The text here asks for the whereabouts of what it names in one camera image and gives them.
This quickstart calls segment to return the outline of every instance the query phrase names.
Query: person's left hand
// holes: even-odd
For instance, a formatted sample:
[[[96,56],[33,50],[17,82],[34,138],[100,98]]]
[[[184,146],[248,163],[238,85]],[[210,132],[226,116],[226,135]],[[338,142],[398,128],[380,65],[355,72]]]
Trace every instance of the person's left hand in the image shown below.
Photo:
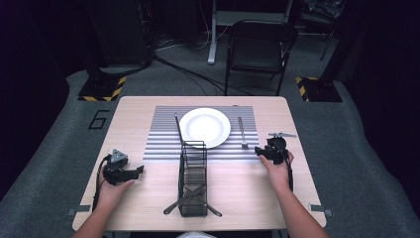
[[[103,172],[104,168],[102,168],[101,174],[99,175],[99,181],[100,183],[103,183],[100,187],[99,199],[96,208],[113,211],[120,202],[124,191],[126,191],[127,188],[133,185],[135,180],[132,179],[118,185],[113,185],[107,180],[105,180]]]

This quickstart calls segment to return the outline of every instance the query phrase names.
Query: wire basket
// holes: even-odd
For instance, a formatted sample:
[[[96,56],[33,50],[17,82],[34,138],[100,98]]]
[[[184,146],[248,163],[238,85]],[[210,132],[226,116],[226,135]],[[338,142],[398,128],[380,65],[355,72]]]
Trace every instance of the wire basket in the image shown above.
[[[179,163],[178,199],[202,185],[205,189],[178,206],[183,217],[207,215],[207,148],[202,141],[185,141]]]

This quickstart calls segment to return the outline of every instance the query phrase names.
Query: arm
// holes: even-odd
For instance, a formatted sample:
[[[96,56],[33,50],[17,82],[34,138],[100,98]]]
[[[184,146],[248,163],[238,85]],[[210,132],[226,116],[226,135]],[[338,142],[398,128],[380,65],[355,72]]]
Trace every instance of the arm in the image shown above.
[[[292,162],[294,157],[290,152],[289,158]],[[268,171],[290,237],[329,237],[290,190],[286,164],[274,165],[265,156],[260,156],[260,160]]]
[[[100,175],[100,181],[102,181],[100,187],[100,195],[98,204],[95,210],[90,214],[86,221],[80,226],[80,228],[74,233],[73,238],[77,237],[99,237],[105,231],[106,223],[111,216],[114,209],[120,202],[124,191],[134,184],[134,180],[128,180],[120,185],[114,186],[106,181],[103,177],[103,170]]]

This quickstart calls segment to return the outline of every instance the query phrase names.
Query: table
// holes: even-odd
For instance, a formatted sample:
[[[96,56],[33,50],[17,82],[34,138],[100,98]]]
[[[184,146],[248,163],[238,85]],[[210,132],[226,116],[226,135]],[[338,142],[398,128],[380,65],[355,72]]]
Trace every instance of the table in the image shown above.
[[[282,97],[249,96],[126,96],[121,98],[114,118],[98,155],[97,163],[87,184],[80,205],[91,205],[96,172],[101,160],[117,149],[129,157],[126,170],[141,165],[145,171],[130,187],[107,224],[114,231],[223,231],[285,229],[284,219],[272,191],[267,173],[258,161],[209,161],[209,204],[219,210],[218,217],[209,212],[206,217],[181,217],[179,211],[164,215],[163,210],[176,201],[178,161],[143,160],[148,135],[157,106],[252,106],[261,147],[268,133],[283,132],[297,135],[287,102]],[[287,149],[293,162],[294,193],[308,209],[308,204],[320,200],[303,153],[299,137],[287,137]],[[77,212],[73,229],[77,230],[90,215]],[[311,215],[326,225],[323,213]]]
[[[257,13],[257,12],[234,12],[218,11],[216,1],[213,0],[213,11],[211,21],[211,45],[208,58],[208,64],[214,64],[216,59],[216,26],[232,26],[234,23],[242,20],[261,20],[273,22],[287,22],[293,0],[287,0],[285,13]]]

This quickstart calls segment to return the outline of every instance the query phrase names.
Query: white plate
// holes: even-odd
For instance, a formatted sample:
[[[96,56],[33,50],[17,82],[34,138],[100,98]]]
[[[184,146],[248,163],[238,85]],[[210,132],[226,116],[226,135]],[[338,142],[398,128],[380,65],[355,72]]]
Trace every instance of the white plate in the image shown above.
[[[231,122],[225,114],[205,107],[186,113],[179,127],[184,141],[204,141],[207,149],[219,146],[231,133]]]

